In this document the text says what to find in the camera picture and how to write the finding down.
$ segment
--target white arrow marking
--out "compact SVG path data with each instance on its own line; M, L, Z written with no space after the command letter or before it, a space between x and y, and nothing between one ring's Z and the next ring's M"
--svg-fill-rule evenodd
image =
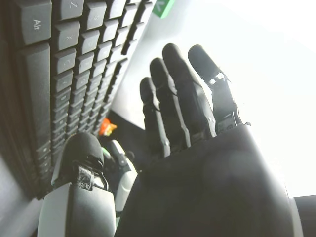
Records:
M157 8L158 12L161 12L161 6L163 6L163 5L164 5L163 1L156 2L155 7Z

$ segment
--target orange object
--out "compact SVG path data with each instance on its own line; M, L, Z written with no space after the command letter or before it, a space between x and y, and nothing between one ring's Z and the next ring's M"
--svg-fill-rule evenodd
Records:
M117 129L117 126L112 124L108 118L105 118L101 124L99 136L110 136L113 130Z

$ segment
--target keyboard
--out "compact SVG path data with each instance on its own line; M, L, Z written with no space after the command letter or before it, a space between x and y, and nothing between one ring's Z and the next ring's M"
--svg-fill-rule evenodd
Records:
M22 179L42 198L65 141L98 136L156 0L3 2L2 124Z

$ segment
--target space bar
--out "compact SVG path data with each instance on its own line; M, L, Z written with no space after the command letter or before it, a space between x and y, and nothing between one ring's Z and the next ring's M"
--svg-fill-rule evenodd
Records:
M50 148L50 47L49 44L28 47L17 55L18 84L24 113L36 156Z

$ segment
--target green block with white marking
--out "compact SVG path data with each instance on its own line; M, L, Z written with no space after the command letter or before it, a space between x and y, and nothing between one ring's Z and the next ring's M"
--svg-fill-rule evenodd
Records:
M174 4L174 0L158 0L154 7L154 14L158 17L165 18Z

